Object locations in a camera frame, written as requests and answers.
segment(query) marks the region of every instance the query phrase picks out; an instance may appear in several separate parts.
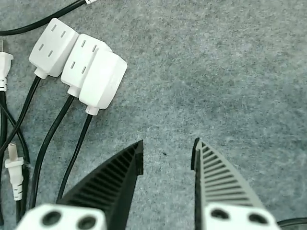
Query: black cable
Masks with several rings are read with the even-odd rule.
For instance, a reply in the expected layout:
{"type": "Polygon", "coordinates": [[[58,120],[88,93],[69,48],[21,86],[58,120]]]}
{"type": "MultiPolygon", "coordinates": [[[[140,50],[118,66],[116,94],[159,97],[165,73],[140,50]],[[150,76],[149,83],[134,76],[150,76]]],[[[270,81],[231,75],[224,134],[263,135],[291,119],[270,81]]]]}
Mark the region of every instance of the black cable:
{"type": "MultiPolygon", "coordinates": [[[[5,99],[5,93],[0,92],[0,104],[6,104],[6,99],[5,99]]],[[[6,140],[7,136],[7,131],[8,131],[8,120],[7,117],[3,112],[1,112],[1,130],[0,130],[0,145],[3,145],[6,140]]],[[[3,165],[3,160],[4,160],[4,155],[0,156],[0,165],[2,169],[3,165]]],[[[0,225],[4,225],[4,219],[3,219],[3,214],[2,214],[2,206],[0,205],[0,225]]]]}
{"type": "Polygon", "coordinates": [[[21,219],[21,215],[20,215],[20,207],[21,207],[21,201],[17,200],[16,201],[16,223],[18,224],[20,219],[21,219]]]}
{"type": "Polygon", "coordinates": [[[38,189],[38,181],[39,181],[39,174],[40,170],[43,164],[44,156],[47,151],[48,145],[56,132],[59,124],[61,123],[62,119],[64,118],[65,114],[67,113],[72,101],[74,99],[74,96],[69,96],[66,103],[64,104],[63,108],[61,109],[60,113],[58,114],[57,118],[53,122],[50,130],[48,131],[44,142],[42,146],[40,147],[35,167],[34,167],[34,172],[33,172],[33,178],[32,178],[32,184],[31,184],[31,193],[30,193],[30,204],[29,204],[29,209],[32,209],[35,207],[36,204],[36,197],[37,197],[37,189],[38,189]]]}
{"type": "Polygon", "coordinates": [[[21,200],[21,207],[20,207],[20,219],[24,216],[26,212],[26,205],[27,205],[27,194],[28,194],[28,187],[29,187],[29,170],[27,166],[23,165],[23,198],[21,200]]]}
{"type": "MultiPolygon", "coordinates": [[[[13,118],[13,116],[11,115],[11,113],[9,112],[9,110],[7,108],[7,105],[6,105],[6,99],[5,99],[6,96],[5,96],[5,94],[2,96],[2,93],[5,93],[5,92],[0,92],[0,97],[4,98],[4,102],[0,103],[1,114],[3,113],[6,116],[6,118],[8,118],[8,120],[11,123],[11,125],[13,127],[15,127],[16,126],[16,121],[13,118]]],[[[30,163],[29,149],[28,149],[27,143],[25,142],[23,133],[21,132],[20,128],[17,129],[17,136],[18,136],[18,138],[20,140],[20,144],[21,144],[21,146],[23,148],[24,160],[26,162],[30,163]]]]}
{"type": "Polygon", "coordinates": [[[82,129],[82,131],[81,131],[81,134],[80,134],[78,143],[77,143],[77,145],[76,145],[75,152],[73,153],[72,158],[71,158],[71,161],[69,162],[69,165],[67,166],[67,169],[66,169],[66,172],[65,172],[65,174],[64,174],[64,177],[63,177],[61,186],[60,186],[60,188],[59,188],[59,193],[58,193],[58,197],[57,197],[57,202],[58,202],[58,201],[62,198],[62,196],[63,196],[64,190],[65,190],[65,186],[66,186],[66,182],[67,182],[67,180],[68,180],[69,174],[71,173],[72,167],[73,167],[74,163],[76,162],[76,159],[77,159],[77,157],[78,157],[78,154],[79,154],[81,145],[82,145],[82,143],[83,143],[85,134],[86,134],[87,129],[88,129],[90,123],[91,123],[92,118],[93,118],[92,115],[88,115],[87,118],[86,118],[86,121],[85,121],[85,123],[84,123],[84,125],[83,125],[83,129],[82,129]]]}
{"type": "Polygon", "coordinates": [[[19,118],[16,122],[16,125],[14,126],[12,132],[10,133],[10,135],[7,137],[6,141],[4,142],[4,144],[2,145],[1,149],[0,149],[0,157],[3,157],[4,155],[4,152],[8,146],[8,144],[13,140],[15,134],[17,133],[17,130],[19,129],[21,123],[23,122],[24,120],[24,117],[25,117],[25,114],[26,112],[28,111],[28,108],[29,108],[29,105],[30,105],[30,102],[33,98],[33,95],[38,87],[38,84],[40,82],[41,78],[39,77],[35,77],[32,85],[31,85],[31,88],[29,90],[29,93],[27,95],[27,98],[25,99],[25,102],[24,102],[24,105],[23,105],[23,108],[21,110],[21,113],[19,115],[19,118]]]}
{"type": "Polygon", "coordinates": [[[305,218],[286,219],[286,220],[277,222],[277,224],[281,228],[286,228],[286,227],[290,227],[294,225],[302,225],[302,224],[307,225],[307,218],[305,217],[305,218]]]}
{"type": "Polygon", "coordinates": [[[48,24],[51,19],[53,18],[59,18],[69,12],[71,12],[72,10],[84,5],[86,2],[85,0],[77,0],[76,2],[70,4],[69,6],[63,8],[62,10],[59,10],[58,12],[38,21],[35,23],[32,23],[30,25],[18,28],[18,29],[13,29],[13,30],[6,30],[6,31],[0,31],[0,36],[8,36],[8,35],[18,35],[18,34],[22,34],[34,29],[37,29],[43,25],[48,24]]]}

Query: electrical outlet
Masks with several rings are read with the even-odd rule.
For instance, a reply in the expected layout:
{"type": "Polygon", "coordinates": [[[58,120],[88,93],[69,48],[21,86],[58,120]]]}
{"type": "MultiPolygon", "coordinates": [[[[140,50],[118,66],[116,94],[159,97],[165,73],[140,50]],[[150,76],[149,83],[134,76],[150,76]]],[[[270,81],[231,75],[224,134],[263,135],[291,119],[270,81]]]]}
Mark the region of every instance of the electrical outlet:
{"type": "Polygon", "coordinates": [[[70,86],[68,94],[79,97],[88,69],[98,50],[112,52],[103,41],[86,34],[78,37],[61,75],[61,81],[70,86]]]}
{"type": "Polygon", "coordinates": [[[79,34],[53,18],[31,52],[29,61],[37,67],[35,74],[43,79],[50,75],[58,77],[79,34]]]}
{"type": "Polygon", "coordinates": [[[108,108],[127,66],[117,54],[97,51],[79,95],[80,102],[88,105],[88,114],[97,115],[99,109],[108,108]]]}

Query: power cord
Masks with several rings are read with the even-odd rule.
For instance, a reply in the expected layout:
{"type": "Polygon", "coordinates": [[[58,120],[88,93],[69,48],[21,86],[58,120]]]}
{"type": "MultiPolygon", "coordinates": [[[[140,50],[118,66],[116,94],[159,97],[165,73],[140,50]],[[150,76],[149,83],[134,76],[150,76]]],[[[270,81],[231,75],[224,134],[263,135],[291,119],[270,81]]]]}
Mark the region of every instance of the power cord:
{"type": "Polygon", "coordinates": [[[22,108],[21,113],[19,115],[19,118],[18,118],[18,120],[16,122],[16,125],[14,126],[14,128],[11,131],[10,135],[7,137],[6,141],[4,142],[4,144],[2,145],[2,147],[0,149],[0,158],[3,157],[4,152],[5,152],[8,144],[13,140],[14,136],[17,133],[17,130],[20,128],[20,125],[23,122],[25,114],[26,114],[26,112],[29,109],[30,102],[31,102],[31,100],[33,98],[33,95],[34,95],[34,93],[35,93],[35,91],[36,91],[36,89],[38,87],[38,84],[39,84],[40,80],[41,80],[41,78],[35,77],[32,85],[31,85],[31,88],[29,90],[29,93],[28,93],[28,95],[27,95],[27,97],[25,99],[23,108],[22,108]]]}
{"type": "MultiPolygon", "coordinates": [[[[9,120],[11,125],[15,127],[16,121],[7,108],[5,92],[0,92],[0,108],[1,108],[1,114],[3,114],[9,120]]],[[[20,128],[17,130],[17,136],[23,148],[24,160],[30,163],[29,149],[20,128]]]]}
{"type": "Polygon", "coordinates": [[[27,195],[28,195],[30,173],[27,166],[25,165],[23,166],[23,176],[24,176],[24,182],[23,182],[24,191],[23,191],[23,198],[21,199],[20,218],[24,216],[27,209],[27,195]]]}
{"type": "Polygon", "coordinates": [[[29,32],[31,30],[37,29],[43,25],[48,24],[52,18],[59,18],[69,12],[71,12],[72,10],[77,9],[78,7],[86,4],[87,2],[85,0],[77,0],[76,2],[70,4],[69,6],[63,8],[62,10],[38,21],[35,23],[32,23],[30,25],[18,28],[18,29],[13,29],[13,30],[6,30],[6,31],[0,31],[0,36],[9,36],[9,35],[19,35],[19,34],[23,34],[26,32],[29,32]]]}
{"type": "Polygon", "coordinates": [[[294,227],[295,225],[307,225],[307,217],[305,217],[305,218],[285,219],[285,220],[277,222],[277,224],[281,228],[294,227]]]}
{"type": "MultiPolygon", "coordinates": [[[[5,104],[5,103],[6,103],[6,100],[5,100],[4,92],[0,92],[0,104],[5,104]]],[[[1,112],[1,130],[0,130],[0,145],[1,146],[3,145],[3,143],[6,140],[7,130],[8,130],[8,120],[7,120],[7,117],[5,116],[5,114],[3,112],[1,112]]],[[[4,155],[2,157],[0,157],[1,169],[2,169],[2,165],[3,165],[3,160],[4,160],[4,155]]],[[[1,206],[1,193],[0,193],[0,225],[1,226],[4,225],[4,219],[3,219],[3,214],[2,214],[2,206],[1,206]]]]}
{"type": "Polygon", "coordinates": [[[18,224],[21,220],[21,201],[17,200],[16,202],[16,223],[18,224]]]}
{"type": "Polygon", "coordinates": [[[34,208],[35,204],[36,204],[39,174],[40,174],[40,170],[41,170],[41,167],[42,167],[42,164],[43,164],[44,156],[46,154],[49,143],[50,143],[54,133],[56,132],[57,128],[59,127],[59,124],[61,123],[65,114],[67,113],[73,99],[74,99],[74,97],[71,96],[71,95],[68,97],[66,103],[62,107],[60,113],[58,114],[58,116],[55,119],[55,121],[53,122],[50,130],[48,131],[48,133],[47,133],[47,135],[44,139],[44,142],[43,142],[43,144],[42,144],[42,146],[39,150],[39,153],[38,153],[38,156],[37,156],[37,159],[36,159],[36,163],[35,163],[35,167],[34,167],[33,177],[32,177],[29,209],[34,208]]]}
{"type": "Polygon", "coordinates": [[[69,165],[67,166],[67,169],[66,169],[66,172],[64,174],[64,177],[63,177],[63,180],[62,180],[62,183],[61,183],[61,186],[59,188],[59,193],[58,193],[58,197],[57,197],[57,202],[62,198],[63,196],[63,193],[64,193],[64,190],[65,190],[65,186],[66,186],[66,183],[67,183],[67,180],[68,180],[68,177],[71,173],[71,170],[72,170],[72,167],[74,165],[74,163],[76,162],[76,159],[78,157],[78,154],[79,154],[79,151],[80,151],[80,148],[81,148],[81,145],[83,143],[83,140],[84,140],[84,137],[85,137],[85,134],[87,132],[87,129],[91,123],[91,120],[92,120],[93,116],[92,115],[88,115],[87,118],[86,118],[86,121],[84,123],[84,126],[83,126],[83,129],[81,131],[81,134],[80,134],[80,137],[79,137],[79,140],[78,140],[78,143],[76,145],[76,149],[75,149],[75,152],[73,153],[72,155],[72,158],[71,158],[71,161],[69,162],[69,165]]]}

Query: plug prong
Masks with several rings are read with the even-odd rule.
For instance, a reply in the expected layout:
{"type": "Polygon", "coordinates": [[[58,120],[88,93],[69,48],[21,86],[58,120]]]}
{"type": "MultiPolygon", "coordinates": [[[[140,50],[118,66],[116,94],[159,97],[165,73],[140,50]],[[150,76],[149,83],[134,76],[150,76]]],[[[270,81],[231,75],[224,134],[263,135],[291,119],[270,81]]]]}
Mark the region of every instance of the plug prong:
{"type": "Polygon", "coordinates": [[[17,146],[16,143],[10,143],[8,146],[9,157],[11,161],[16,161],[18,159],[17,146]]]}

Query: mounting hole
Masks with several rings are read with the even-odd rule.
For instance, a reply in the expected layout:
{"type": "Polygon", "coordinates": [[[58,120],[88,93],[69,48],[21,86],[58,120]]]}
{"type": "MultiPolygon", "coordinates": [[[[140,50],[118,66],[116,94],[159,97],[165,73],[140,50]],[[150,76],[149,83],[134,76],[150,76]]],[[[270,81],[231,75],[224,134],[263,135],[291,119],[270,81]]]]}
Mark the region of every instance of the mounting hole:
{"type": "Polygon", "coordinates": [[[78,228],[81,230],[88,230],[94,227],[96,224],[95,217],[84,217],[78,222],[78,228]]]}
{"type": "Polygon", "coordinates": [[[43,217],[43,225],[51,226],[58,223],[59,219],[61,218],[61,214],[57,211],[52,211],[44,215],[43,217]]]}
{"type": "Polygon", "coordinates": [[[261,216],[259,214],[251,214],[249,216],[249,220],[251,222],[255,222],[255,223],[259,223],[259,224],[267,224],[268,223],[266,218],[264,218],[263,216],[261,216]]]}
{"type": "Polygon", "coordinates": [[[211,212],[211,216],[219,219],[229,219],[229,215],[227,212],[221,209],[215,209],[211,212]]]}

